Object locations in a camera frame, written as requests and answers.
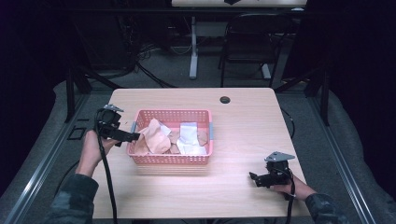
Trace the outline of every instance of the wooden table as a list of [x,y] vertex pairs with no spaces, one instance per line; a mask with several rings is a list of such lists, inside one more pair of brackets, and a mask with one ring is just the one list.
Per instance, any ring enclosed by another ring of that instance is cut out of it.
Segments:
[[[220,97],[231,102],[223,104]],[[124,109],[120,128],[129,131],[139,109],[208,109],[214,149],[208,165],[136,165],[126,143],[107,156],[119,218],[285,217],[288,202],[257,188],[248,173],[266,175],[264,158],[274,151],[296,156],[272,89],[133,89],[114,91],[110,104]],[[304,181],[300,163],[290,169]],[[100,187],[94,218],[112,218],[104,166],[93,178]],[[295,202],[293,216],[308,216]]]

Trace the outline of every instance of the hand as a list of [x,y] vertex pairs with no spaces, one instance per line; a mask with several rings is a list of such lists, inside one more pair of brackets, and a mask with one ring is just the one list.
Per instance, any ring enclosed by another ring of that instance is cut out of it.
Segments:
[[[301,181],[297,176],[293,177],[294,181],[294,186],[295,186],[295,192],[294,194],[296,195],[296,199],[305,201],[305,199],[314,193],[317,193],[313,189],[311,189],[309,186],[307,186],[303,181]],[[288,185],[273,185],[270,187],[270,189],[273,189],[274,191],[277,192],[285,192],[287,194],[290,194],[291,192],[291,181],[289,182]]]
[[[118,142],[118,140],[102,138],[102,144],[105,148],[105,153],[107,154],[110,149]],[[99,149],[97,134],[95,131],[90,130],[85,134],[84,144],[82,147],[79,164],[76,169],[76,174],[92,177],[93,171],[101,160],[102,156]]]

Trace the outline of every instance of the pink basket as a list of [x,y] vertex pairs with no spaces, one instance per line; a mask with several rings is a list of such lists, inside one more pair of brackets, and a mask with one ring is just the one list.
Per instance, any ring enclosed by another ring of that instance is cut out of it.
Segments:
[[157,119],[171,130],[179,130],[181,122],[197,122],[198,131],[207,133],[205,155],[181,154],[134,154],[135,141],[128,143],[127,154],[136,164],[207,164],[213,151],[212,116],[208,110],[165,109],[139,110],[132,125],[131,133],[137,133],[149,126],[152,119]]

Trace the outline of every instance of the black curtain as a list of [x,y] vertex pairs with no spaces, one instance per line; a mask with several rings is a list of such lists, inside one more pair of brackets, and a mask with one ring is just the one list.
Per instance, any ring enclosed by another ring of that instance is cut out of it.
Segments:
[[331,53],[330,89],[360,135],[377,183],[396,199],[396,17],[391,0],[308,1],[307,11],[343,17],[302,20],[283,77],[317,68]]
[[53,88],[64,80],[58,21],[32,0],[0,4],[3,194],[33,147],[53,104]]

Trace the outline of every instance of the sleeve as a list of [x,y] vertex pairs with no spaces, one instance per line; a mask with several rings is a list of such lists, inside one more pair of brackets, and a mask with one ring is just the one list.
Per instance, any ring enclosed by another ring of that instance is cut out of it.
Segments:
[[326,194],[312,194],[305,200],[306,207],[316,224],[348,224],[344,213],[336,206],[332,197]]
[[92,223],[98,183],[86,175],[71,175],[55,196],[43,223]]

